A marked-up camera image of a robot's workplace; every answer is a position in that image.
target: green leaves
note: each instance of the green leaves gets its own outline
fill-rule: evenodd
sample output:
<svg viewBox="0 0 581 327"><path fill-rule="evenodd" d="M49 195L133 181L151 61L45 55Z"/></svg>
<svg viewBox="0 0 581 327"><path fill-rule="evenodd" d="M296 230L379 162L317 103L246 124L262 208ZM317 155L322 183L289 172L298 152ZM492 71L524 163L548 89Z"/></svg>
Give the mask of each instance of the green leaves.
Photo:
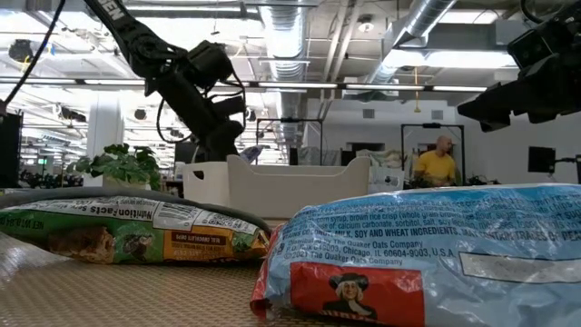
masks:
<svg viewBox="0 0 581 327"><path fill-rule="evenodd" d="M135 147L135 153L129 154L129 144L112 144L104 148L104 154L97 155L91 161L82 157L71 163L66 171L89 173L92 177L102 174L128 183L149 183L152 190L160 190L159 166L155 152L147 146Z"/></svg>

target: snack bag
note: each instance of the snack bag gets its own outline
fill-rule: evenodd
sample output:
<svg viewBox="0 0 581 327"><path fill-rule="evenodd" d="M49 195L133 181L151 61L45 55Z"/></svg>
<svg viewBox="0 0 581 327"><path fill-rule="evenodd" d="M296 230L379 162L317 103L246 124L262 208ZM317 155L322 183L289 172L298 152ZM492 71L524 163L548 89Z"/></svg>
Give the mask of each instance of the snack bag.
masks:
<svg viewBox="0 0 581 327"><path fill-rule="evenodd" d="M90 263L258 259L268 245L263 230L241 219L123 196L5 208L0 232Z"/></svg>
<svg viewBox="0 0 581 327"><path fill-rule="evenodd" d="M271 237L251 308L389 326L578 326L581 186L384 193Z"/></svg>

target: white plastic bin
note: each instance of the white plastic bin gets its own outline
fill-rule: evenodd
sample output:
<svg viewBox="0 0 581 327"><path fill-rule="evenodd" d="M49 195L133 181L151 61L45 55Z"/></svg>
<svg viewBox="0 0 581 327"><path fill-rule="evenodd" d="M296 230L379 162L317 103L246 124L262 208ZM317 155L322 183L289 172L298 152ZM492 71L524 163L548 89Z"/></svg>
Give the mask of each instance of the white plastic bin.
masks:
<svg viewBox="0 0 581 327"><path fill-rule="evenodd" d="M347 167L249 165L230 155L225 163L186 164L183 195L263 218L288 219L307 205L366 195L369 166L369 158L355 158Z"/></svg>

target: black robotic arm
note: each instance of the black robotic arm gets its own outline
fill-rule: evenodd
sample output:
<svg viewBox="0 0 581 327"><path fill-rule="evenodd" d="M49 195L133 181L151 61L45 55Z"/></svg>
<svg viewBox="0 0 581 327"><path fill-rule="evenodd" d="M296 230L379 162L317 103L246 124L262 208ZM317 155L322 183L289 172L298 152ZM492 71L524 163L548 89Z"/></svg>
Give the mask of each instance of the black robotic arm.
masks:
<svg viewBox="0 0 581 327"><path fill-rule="evenodd" d="M245 112L245 96L214 104L198 90L207 94L216 82L236 76L220 45L203 41L188 52L166 43L133 18L121 0L84 1L111 32L133 72L145 79L145 95L162 96L205 148L209 160L224 161L228 154L238 154L234 141L244 126L229 116Z"/></svg>
<svg viewBox="0 0 581 327"><path fill-rule="evenodd" d="M507 50L520 68L518 79L490 87L460 105L459 114L491 132L509 126L511 114L527 114L530 123L539 124L581 111L581 1L527 31Z"/></svg>

